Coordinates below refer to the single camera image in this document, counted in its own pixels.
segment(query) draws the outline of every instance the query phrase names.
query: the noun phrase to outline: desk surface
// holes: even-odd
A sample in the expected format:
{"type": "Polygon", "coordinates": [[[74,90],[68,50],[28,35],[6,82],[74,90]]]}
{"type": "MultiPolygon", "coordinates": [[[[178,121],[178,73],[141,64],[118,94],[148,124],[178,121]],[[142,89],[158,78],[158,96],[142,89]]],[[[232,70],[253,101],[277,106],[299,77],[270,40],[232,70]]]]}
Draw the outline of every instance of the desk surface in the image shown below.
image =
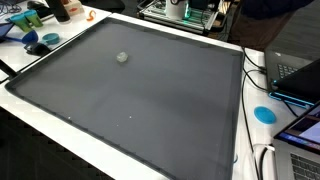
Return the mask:
{"type": "MultiPolygon", "coordinates": [[[[22,12],[27,9],[27,1],[20,3],[19,5],[22,8],[22,12]]],[[[58,33],[61,41],[58,44],[49,46],[51,49],[55,49],[111,14],[107,11],[102,11],[86,6],[84,6],[84,11],[85,13],[71,16],[71,22],[69,24],[61,25],[54,17],[44,21],[43,27],[34,28],[34,30],[39,35],[39,40],[41,40],[41,38],[48,33],[58,33]],[[86,20],[86,16],[88,16],[91,10],[94,10],[96,12],[96,17],[93,21],[88,22],[86,20]]],[[[1,16],[0,22],[5,22],[4,19],[10,16],[11,15],[1,16]]],[[[23,37],[24,35],[25,33],[16,26],[14,26],[7,34],[8,37],[17,38],[23,37]]],[[[39,56],[27,54],[26,50],[23,48],[24,46],[24,44],[14,41],[5,41],[3,43],[0,43],[0,52],[5,52],[0,54],[0,59],[15,71],[19,71],[25,66],[39,59],[39,56]]],[[[5,73],[0,71],[0,82],[7,77],[8,76],[5,73]]]]}
{"type": "MultiPolygon", "coordinates": [[[[152,29],[169,32],[175,35],[188,37],[190,39],[203,41],[215,46],[241,51],[239,46],[167,28],[139,19],[119,14],[112,14],[110,17],[152,29]]],[[[264,55],[262,52],[247,50],[247,54],[254,62],[259,65],[263,65],[264,55]]],[[[246,63],[245,68],[250,70],[253,69],[253,66],[246,63]]],[[[258,74],[252,74],[252,76],[253,79],[261,86],[265,84],[264,76],[258,74]]],[[[244,95],[250,133],[254,144],[271,143],[272,135],[294,120],[294,117],[289,113],[284,104],[270,99],[267,94],[254,88],[249,81],[246,81],[245,83],[244,95]],[[253,115],[253,109],[256,106],[266,106],[270,108],[276,114],[277,122],[274,125],[265,125],[257,121],[253,115]]],[[[166,179],[162,174],[159,174],[131,157],[106,145],[100,140],[93,138],[56,117],[49,115],[39,108],[11,95],[4,89],[4,83],[0,86],[0,106],[115,179],[166,179]]],[[[299,108],[295,110],[300,113],[303,111],[299,108]]],[[[235,154],[238,156],[238,162],[234,164],[234,180],[256,179],[252,162],[250,161],[251,155],[249,147],[243,119],[243,111],[241,108],[239,110],[235,148],[235,154]]],[[[267,155],[265,162],[268,164],[264,166],[265,171],[268,172],[265,173],[265,179],[275,179],[271,156],[267,155]]]]}

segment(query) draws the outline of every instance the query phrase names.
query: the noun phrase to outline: gray rubber mat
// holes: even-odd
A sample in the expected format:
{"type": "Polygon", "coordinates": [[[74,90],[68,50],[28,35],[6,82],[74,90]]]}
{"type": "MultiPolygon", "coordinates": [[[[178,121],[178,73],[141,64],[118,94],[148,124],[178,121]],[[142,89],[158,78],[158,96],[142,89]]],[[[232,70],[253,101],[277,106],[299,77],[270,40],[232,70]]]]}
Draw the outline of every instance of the gray rubber mat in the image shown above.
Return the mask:
{"type": "Polygon", "coordinates": [[[107,20],[6,88],[171,179],[224,180],[232,176],[241,59],[107,20]],[[127,62],[116,61],[120,52],[127,62]]]}

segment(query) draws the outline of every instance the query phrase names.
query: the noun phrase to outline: laptop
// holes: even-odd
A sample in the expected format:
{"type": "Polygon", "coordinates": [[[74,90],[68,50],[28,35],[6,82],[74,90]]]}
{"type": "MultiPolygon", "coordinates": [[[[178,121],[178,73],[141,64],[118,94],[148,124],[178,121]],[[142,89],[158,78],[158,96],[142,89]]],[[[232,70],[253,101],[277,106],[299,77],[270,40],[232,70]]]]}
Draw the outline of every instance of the laptop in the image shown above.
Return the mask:
{"type": "Polygon", "coordinates": [[[320,102],[274,137],[279,180],[320,180],[320,102]]]}
{"type": "Polygon", "coordinates": [[[320,60],[265,52],[267,89],[271,98],[303,108],[320,100],[320,60]]]}

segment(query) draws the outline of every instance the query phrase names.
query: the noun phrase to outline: laptop screen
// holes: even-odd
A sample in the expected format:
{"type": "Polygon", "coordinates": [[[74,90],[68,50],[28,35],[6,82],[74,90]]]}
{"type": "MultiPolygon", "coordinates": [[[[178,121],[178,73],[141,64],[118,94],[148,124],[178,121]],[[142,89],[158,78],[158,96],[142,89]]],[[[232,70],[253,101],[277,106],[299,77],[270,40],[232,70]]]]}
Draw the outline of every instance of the laptop screen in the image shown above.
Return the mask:
{"type": "Polygon", "coordinates": [[[287,126],[277,136],[290,144],[306,150],[320,152],[320,103],[306,112],[298,120],[287,126]]]}

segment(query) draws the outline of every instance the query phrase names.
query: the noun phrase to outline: orange object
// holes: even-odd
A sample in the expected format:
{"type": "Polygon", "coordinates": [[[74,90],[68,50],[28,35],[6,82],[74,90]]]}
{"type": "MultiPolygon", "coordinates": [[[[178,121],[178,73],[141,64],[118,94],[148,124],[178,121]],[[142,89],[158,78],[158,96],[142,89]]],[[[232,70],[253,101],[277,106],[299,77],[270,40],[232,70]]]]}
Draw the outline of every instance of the orange object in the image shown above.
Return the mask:
{"type": "Polygon", "coordinates": [[[94,10],[91,10],[89,12],[89,17],[87,18],[87,21],[93,21],[95,17],[96,17],[96,12],[94,10]]]}

